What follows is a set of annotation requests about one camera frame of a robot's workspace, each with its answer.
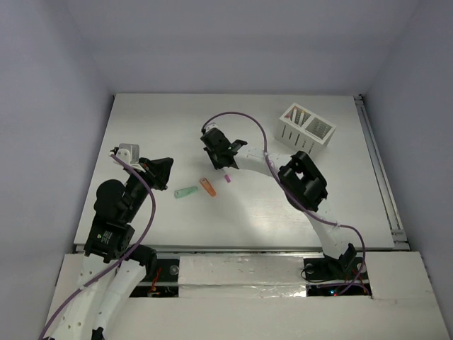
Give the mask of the green utility knife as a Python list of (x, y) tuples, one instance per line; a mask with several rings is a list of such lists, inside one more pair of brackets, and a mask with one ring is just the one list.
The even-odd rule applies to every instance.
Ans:
[(198, 192), (197, 186), (190, 186), (190, 187), (179, 188), (179, 189), (175, 190), (173, 195), (174, 195), (174, 198), (180, 199), (180, 198), (187, 197), (187, 196), (192, 195), (197, 192)]

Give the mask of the orange utility knife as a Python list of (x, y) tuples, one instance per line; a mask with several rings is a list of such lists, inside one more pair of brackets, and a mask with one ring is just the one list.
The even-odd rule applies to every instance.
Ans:
[(201, 178), (199, 182), (211, 197), (215, 197), (217, 195), (217, 192), (213, 188), (212, 184), (206, 178)]

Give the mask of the orange capped white marker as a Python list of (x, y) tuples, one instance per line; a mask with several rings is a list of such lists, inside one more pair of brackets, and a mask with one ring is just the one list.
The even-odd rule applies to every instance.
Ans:
[(293, 123), (296, 121), (296, 119), (297, 119), (297, 108), (294, 108), (294, 109), (293, 109), (290, 118), (291, 118), (291, 121), (292, 121)]

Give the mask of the yellow capped white marker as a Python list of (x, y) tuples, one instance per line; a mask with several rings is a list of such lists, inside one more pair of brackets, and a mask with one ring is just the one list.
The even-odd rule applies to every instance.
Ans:
[(299, 119), (299, 125), (303, 126), (304, 122), (306, 120), (306, 112), (304, 110), (301, 111), (301, 116)]

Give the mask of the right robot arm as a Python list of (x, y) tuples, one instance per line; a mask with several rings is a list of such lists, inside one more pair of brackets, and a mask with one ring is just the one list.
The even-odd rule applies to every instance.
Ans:
[(269, 154), (243, 140), (229, 141), (216, 125), (202, 129), (201, 141), (215, 169), (254, 171), (277, 181), (288, 202), (308, 218), (319, 238), (323, 258), (306, 271), (313, 281), (358, 279), (357, 251), (333, 220), (327, 197), (327, 181), (311, 157), (296, 154)]

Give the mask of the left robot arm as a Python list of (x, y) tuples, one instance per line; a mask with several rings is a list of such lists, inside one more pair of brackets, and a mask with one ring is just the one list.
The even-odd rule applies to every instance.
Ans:
[(131, 223), (145, 198), (167, 189), (173, 159), (110, 156), (130, 177), (98, 187), (77, 289), (47, 321), (41, 339), (104, 339), (138, 283), (156, 273), (156, 251), (132, 241)]

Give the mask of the white slotted organizer box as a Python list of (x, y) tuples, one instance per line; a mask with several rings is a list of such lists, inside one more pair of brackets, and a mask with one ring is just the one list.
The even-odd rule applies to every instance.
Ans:
[[(303, 126), (291, 121), (294, 108), (306, 112)], [(278, 120), (275, 139), (294, 151), (306, 152), (311, 157), (317, 156), (328, 146), (336, 126), (309, 109), (293, 103)]]

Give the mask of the white foam front block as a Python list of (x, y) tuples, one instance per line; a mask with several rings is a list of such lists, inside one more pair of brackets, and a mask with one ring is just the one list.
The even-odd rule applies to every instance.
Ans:
[(178, 273), (180, 298), (304, 298), (299, 256), (183, 256)]

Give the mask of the aluminium side rail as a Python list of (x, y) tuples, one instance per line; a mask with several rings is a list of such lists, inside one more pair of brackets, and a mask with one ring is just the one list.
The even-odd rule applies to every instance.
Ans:
[(374, 175), (377, 180), (380, 195), (384, 205), (386, 218), (389, 223), (391, 236), (394, 241), (394, 249), (396, 251), (410, 251), (411, 246), (403, 228), (401, 218), (399, 216), (396, 201), (386, 175), (386, 171), (382, 162), (381, 155), (378, 150), (377, 142), (372, 131), (372, 126), (365, 108), (365, 102), (362, 95), (354, 96), (355, 107), (357, 109), (358, 118), (362, 126), (362, 131), (365, 136), (365, 142), (371, 159)]

